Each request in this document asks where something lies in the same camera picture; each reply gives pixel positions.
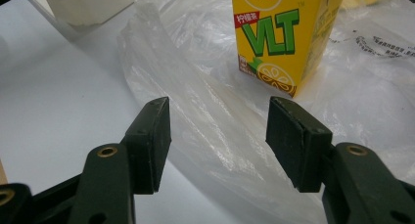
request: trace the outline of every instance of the yellow juice box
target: yellow juice box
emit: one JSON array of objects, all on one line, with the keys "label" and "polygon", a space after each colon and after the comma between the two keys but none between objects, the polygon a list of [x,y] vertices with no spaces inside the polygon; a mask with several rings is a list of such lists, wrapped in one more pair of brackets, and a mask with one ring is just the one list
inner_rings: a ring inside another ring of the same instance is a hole
[{"label": "yellow juice box", "polygon": [[294,97],[320,63],[342,0],[232,0],[239,69]]}]

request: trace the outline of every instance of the white container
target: white container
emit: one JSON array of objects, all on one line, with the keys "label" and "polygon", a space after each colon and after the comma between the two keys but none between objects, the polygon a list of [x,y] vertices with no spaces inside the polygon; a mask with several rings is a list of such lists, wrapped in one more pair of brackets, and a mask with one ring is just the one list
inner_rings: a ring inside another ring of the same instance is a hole
[{"label": "white container", "polygon": [[35,0],[56,20],[71,25],[102,23],[130,5],[133,0]]}]

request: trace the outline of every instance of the white table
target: white table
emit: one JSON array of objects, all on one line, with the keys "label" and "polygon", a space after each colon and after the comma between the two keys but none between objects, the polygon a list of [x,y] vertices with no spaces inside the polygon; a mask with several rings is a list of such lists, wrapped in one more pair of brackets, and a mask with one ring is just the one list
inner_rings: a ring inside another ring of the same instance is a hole
[{"label": "white table", "polygon": [[[10,183],[37,194],[80,173],[93,148],[123,137],[141,110],[115,42],[132,15],[127,8],[68,41],[28,0],[0,7],[0,158]],[[244,223],[169,161],[161,190],[135,200],[137,223]]]}]

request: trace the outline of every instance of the black plastic arm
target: black plastic arm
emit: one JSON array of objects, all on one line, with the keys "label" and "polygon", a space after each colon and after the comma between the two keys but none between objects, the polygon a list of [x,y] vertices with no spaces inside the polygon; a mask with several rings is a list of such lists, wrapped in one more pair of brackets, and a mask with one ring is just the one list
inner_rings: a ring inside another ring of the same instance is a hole
[{"label": "black plastic arm", "polygon": [[83,172],[36,196],[0,186],[0,224],[135,223],[134,194],[159,190],[170,137],[168,98],[149,102],[120,144],[92,150]]},{"label": "black plastic arm", "polygon": [[395,179],[372,150],[331,144],[332,132],[295,102],[272,97],[266,142],[300,192],[326,188],[330,224],[415,223],[415,189]]}]

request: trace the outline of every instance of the clear plastic sheet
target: clear plastic sheet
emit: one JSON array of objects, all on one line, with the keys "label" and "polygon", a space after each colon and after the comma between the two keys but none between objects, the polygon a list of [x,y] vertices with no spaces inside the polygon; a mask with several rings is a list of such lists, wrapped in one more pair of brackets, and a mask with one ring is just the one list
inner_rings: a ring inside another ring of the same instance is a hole
[{"label": "clear plastic sheet", "polygon": [[[320,196],[296,192],[264,142],[269,97],[286,95],[238,71],[231,5],[138,0],[118,37],[127,82],[142,105],[170,97],[172,146],[195,168],[185,173],[195,185],[204,185],[194,179],[202,171],[272,217],[257,223],[325,223]],[[377,6],[414,15],[396,0]],[[378,10],[359,10],[341,12],[295,101],[332,129],[334,143],[372,148],[415,184],[414,46],[372,20]]]}]

